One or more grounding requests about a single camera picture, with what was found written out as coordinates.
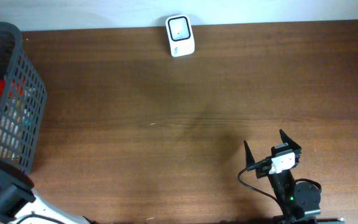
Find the orange spaghetti pasta package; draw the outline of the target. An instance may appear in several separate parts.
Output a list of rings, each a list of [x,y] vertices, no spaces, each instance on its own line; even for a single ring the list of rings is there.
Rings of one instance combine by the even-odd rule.
[[[0,80],[0,98],[2,97],[5,86],[6,86],[6,81]],[[15,80],[11,82],[11,88],[12,90],[9,91],[8,98],[15,98],[18,95],[24,96],[24,88]]]

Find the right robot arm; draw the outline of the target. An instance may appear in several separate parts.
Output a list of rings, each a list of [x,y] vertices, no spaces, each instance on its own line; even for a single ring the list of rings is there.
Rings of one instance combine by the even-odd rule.
[[[238,175],[238,181],[275,201],[282,215],[275,217],[277,223],[316,223],[321,213],[320,202],[322,187],[310,179],[295,179],[291,170],[300,163],[301,146],[283,130],[279,130],[282,143],[271,148],[271,155],[257,162],[250,147],[244,141],[246,167]],[[268,178],[273,195],[250,186],[241,180],[246,171],[255,171],[256,178]]]

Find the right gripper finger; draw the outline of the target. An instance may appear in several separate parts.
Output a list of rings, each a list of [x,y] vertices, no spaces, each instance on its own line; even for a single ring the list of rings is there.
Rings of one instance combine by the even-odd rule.
[[[301,146],[292,140],[282,129],[279,130],[280,137],[283,143],[287,143],[292,150],[301,150]]]
[[[246,140],[244,140],[245,154],[246,154],[246,168],[252,168],[255,165],[255,160]]]

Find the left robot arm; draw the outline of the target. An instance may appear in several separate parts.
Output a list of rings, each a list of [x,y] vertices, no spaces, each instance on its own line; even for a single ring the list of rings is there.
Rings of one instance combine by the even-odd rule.
[[[0,161],[0,223],[92,223],[84,216],[70,214],[48,203],[31,179]]]

